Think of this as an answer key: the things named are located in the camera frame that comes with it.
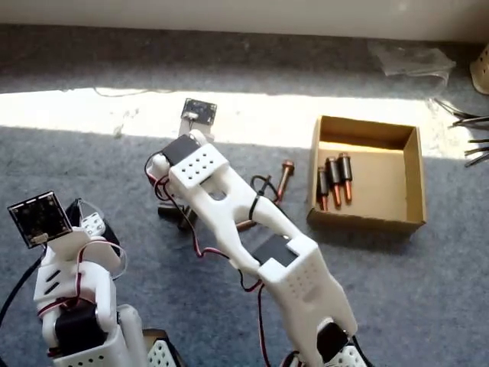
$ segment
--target red wire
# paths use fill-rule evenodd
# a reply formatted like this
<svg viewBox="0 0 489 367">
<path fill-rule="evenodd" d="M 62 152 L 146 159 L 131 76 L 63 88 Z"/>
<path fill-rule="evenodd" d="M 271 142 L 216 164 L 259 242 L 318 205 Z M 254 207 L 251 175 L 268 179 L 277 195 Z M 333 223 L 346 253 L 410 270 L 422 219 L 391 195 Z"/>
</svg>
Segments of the red wire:
<svg viewBox="0 0 489 367">
<path fill-rule="evenodd" d="M 41 308 L 38 312 L 37 312 L 37 315 L 39 317 L 42 316 L 43 313 L 46 313 L 47 311 L 51 310 L 52 308 L 55 308 L 55 307 L 59 307 L 59 306 L 66 306 L 66 304 L 72 300 L 76 300 L 76 304 L 72 307 L 76 307 L 79 303 L 80 300 L 86 300 L 87 302 L 90 302 L 92 303 L 92 301 L 90 300 L 87 300 L 86 298 L 83 298 L 83 297 L 80 297 L 81 296 L 81 293 L 82 293 L 82 274 L 79 272 L 79 264 L 83 261 L 83 253 L 85 252 L 85 250 L 87 249 L 87 247 L 90 245 L 90 243 L 93 243 L 93 242 L 104 242 L 104 243 L 108 243 L 110 245 L 114 245 L 112 242 L 110 241 L 105 241 L 105 240 L 99 240 L 99 239 L 96 239 L 94 241 L 90 241 L 90 242 L 87 242 L 85 244 L 85 246 L 80 250 L 79 254 L 78 254 L 78 257 L 76 259 L 76 285 L 75 285 L 75 293 L 76 295 L 74 297 L 68 297 L 68 298 L 63 298 L 63 299 L 59 299 L 59 300 L 55 300 L 54 302 L 51 302 L 50 304 L 44 306 L 43 308 Z"/>
</svg>

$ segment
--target hex standoff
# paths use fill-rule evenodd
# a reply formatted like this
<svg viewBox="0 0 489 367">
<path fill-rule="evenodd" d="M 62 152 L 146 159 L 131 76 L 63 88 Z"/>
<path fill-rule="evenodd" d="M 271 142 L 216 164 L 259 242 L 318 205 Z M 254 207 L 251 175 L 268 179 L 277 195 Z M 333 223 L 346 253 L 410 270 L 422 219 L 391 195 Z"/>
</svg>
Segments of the hex standoff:
<svg viewBox="0 0 489 367">
<path fill-rule="evenodd" d="M 325 212 L 328 211 L 328 195 L 329 185 L 328 178 L 326 176 L 326 169 L 324 167 L 318 167 L 318 183 L 317 183 L 317 195 L 321 203 L 321 209 Z"/>
</svg>

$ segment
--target white plastic part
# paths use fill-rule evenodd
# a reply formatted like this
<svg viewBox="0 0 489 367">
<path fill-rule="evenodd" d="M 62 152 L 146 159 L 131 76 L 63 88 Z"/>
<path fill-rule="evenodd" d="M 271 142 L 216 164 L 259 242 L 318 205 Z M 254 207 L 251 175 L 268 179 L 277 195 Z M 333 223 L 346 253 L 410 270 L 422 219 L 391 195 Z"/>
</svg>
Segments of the white plastic part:
<svg viewBox="0 0 489 367">
<path fill-rule="evenodd" d="M 203 145 L 171 167 L 169 177 L 179 196 L 213 231 L 219 248 L 229 256 L 231 264 L 256 276 L 260 265 L 241 244 L 235 223 L 248 219 L 257 193 L 229 167 L 228 161 L 211 144 Z M 212 198 L 202 183 L 206 188 L 215 188 L 225 197 L 220 200 Z M 298 228 L 264 197 L 258 200 L 253 219 L 290 237 L 300 234 Z"/>
<path fill-rule="evenodd" d="M 206 144 L 171 167 L 170 182 L 176 180 L 179 187 L 191 190 L 212 174 L 228 166 L 228 160 L 213 145 Z"/>
<path fill-rule="evenodd" d="M 72 261 L 76 259 L 78 251 L 90 241 L 90 236 L 83 228 L 73 227 L 73 231 L 57 239 L 49 241 L 47 246 L 56 254 L 61 261 Z"/>
<path fill-rule="evenodd" d="M 112 245 L 107 243 L 103 237 L 92 237 L 83 249 L 83 261 L 99 264 L 114 277 L 115 274 L 121 274 L 124 271 L 127 263 L 125 251 L 122 248 L 120 251 L 119 257 Z"/>
<path fill-rule="evenodd" d="M 367 367 L 354 346 L 346 346 L 325 367 Z"/>
<path fill-rule="evenodd" d="M 157 340 L 147 354 L 148 367 L 176 367 L 170 348 L 164 340 Z"/>
<path fill-rule="evenodd" d="M 122 330 L 115 327 L 101 346 L 53 360 L 54 367 L 143 367 L 134 365 Z"/>
<path fill-rule="evenodd" d="M 96 303 L 96 317 L 102 330 L 107 333 L 113 331 L 117 325 L 115 285 L 108 271 L 90 261 L 82 262 L 78 268 L 75 261 L 59 261 L 42 266 L 37 272 L 34 291 L 37 310 L 41 310 L 58 298 L 76 296 L 76 269 L 79 269 L 82 274 L 81 297 Z M 50 290 L 55 283 L 58 285 L 47 293 L 47 290 Z M 58 316 L 58 307 L 42 315 L 43 337 L 50 347 L 57 346 L 53 329 Z"/>
<path fill-rule="evenodd" d="M 208 136 L 207 135 L 204 135 L 203 132 L 201 132 L 200 130 L 194 128 L 191 132 L 190 132 L 190 137 L 191 138 L 194 138 L 200 145 L 206 145 L 209 143 L 209 140 L 208 140 Z"/>
<path fill-rule="evenodd" d="M 168 163 L 166 157 L 162 154 L 156 154 L 153 159 L 151 159 L 149 167 L 147 168 L 147 172 L 153 175 L 153 177 L 156 177 L 157 180 L 159 180 L 163 176 L 168 175 L 169 169 L 170 163 Z"/>
<path fill-rule="evenodd" d="M 475 89 L 483 94 L 489 94 L 489 44 L 476 61 L 471 63 L 472 82 Z"/>
<path fill-rule="evenodd" d="M 128 304 L 117 307 L 119 320 L 124 334 L 125 344 L 133 365 L 145 365 L 147 358 L 146 344 L 143 337 L 143 323 L 136 309 Z"/>
<path fill-rule="evenodd" d="M 90 237 L 105 233 L 105 223 L 97 212 L 83 218 L 82 228 Z"/>
<path fill-rule="evenodd" d="M 280 308 L 287 334 L 301 360 L 311 367 L 322 366 L 316 348 L 321 328 L 334 320 L 349 336 L 357 331 L 345 292 L 329 273 L 317 243 L 262 196 L 256 201 L 252 219 L 290 238 L 287 247 L 298 257 L 287 267 L 273 258 L 260 266 L 241 244 L 235 225 L 248 219 L 257 193 L 203 139 L 199 135 L 201 148 L 171 167 L 170 183 L 214 232 L 231 264 L 264 282 Z M 212 192 L 224 197 L 214 199 Z"/>
<path fill-rule="evenodd" d="M 265 284 L 282 314 L 283 325 L 294 349 L 308 366 L 321 366 L 322 357 L 316 348 L 317 333 L 334 320 L 350 336 L 357 332 L 357 323 L 339 283 L 329 273 L 317 243 L 298 235 L 287 243 L 297 255 L 284 267 L 270 258 L 259 269 Z"/>
</svg>

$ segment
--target white robot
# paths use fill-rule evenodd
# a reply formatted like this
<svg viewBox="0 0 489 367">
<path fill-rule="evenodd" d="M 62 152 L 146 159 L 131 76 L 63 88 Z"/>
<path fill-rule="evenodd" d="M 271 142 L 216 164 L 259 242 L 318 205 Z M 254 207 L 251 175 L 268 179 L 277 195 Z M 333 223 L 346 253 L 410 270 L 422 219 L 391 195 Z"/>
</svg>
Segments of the white robot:
<svg viewBox="0 0 489 367">
<path fill-rule="evenodd" d="M 152 155 L 145 171 L 162 200 L 184 199 L 214 232 L 219 249 L 200 251 L 194 237 L 198 256 L 223 255 L 270 292 L 295 349 L 283 366 L 371 367 L 350 344 L 357 323 L 318 244 L 255 192 L 200 131 Z M 147 346 L 138 312 L 116 305 L 112 278 L 124 267 L 125 253 L 102 237 L 106 227 L 98 213 L 71 226 L 53 193 L 9 210 L 30 247 L 46 245 L 34 301 L 55 367 L 183 365 L 167 339 Z M 276 233 L 253 253 L 241 244 L 235 225 L 246 219 Z"/>
</svg>

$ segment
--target floor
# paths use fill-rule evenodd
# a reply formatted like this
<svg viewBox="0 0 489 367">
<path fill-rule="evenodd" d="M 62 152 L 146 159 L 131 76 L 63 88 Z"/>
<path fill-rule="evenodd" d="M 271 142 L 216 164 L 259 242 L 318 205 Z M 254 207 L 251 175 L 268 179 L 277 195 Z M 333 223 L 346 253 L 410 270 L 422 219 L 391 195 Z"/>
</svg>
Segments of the floor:
<svg viewBox="0 0 489 367">
<path fill-rule="evenodd" d="M 419 43 L 398 42 L 401 46 Z M 320 243 L 375 365 L 485 365 L 489 328 L 487 165 L 464 168 L 474 134 L 449 128 L 439 96 L 488 114 L 468 63 L 481 45 L 430 44 L 457 62 L 439 78 L 386 77 L 362 39 L 0 26 L 0 205 L 45 190 L 63 204 L 101 207 L 129 255 L 121 303 L 161 327 L 188 365 L 261 365 L 257 300 L 218 258 L 197 259 L 190 239 L 158 218 L 142 174 L 147 156 L 177 135 L 186 97 L 218 104 L 212 133 L 245 178 L 278 177 L 296 162 L 284 210 Z M 410 238 L 332 229 L 305 220 L 310 134 L 318 115 L 420 127 L 428 223 Z M 484 136 L 476 132 L 475 136 Z M 200 242 L 214 239 L 202 225 Z M 244 244 L 267 235 L 256 229 Z M 0 299 L 38 256 L 0 212 Z M 34 279 L 2 325 L 9 365 L 49 365 L 32 303 Z M 290 350 L 277 307 L 264 297 L 273 365 Z"/>
</svg>

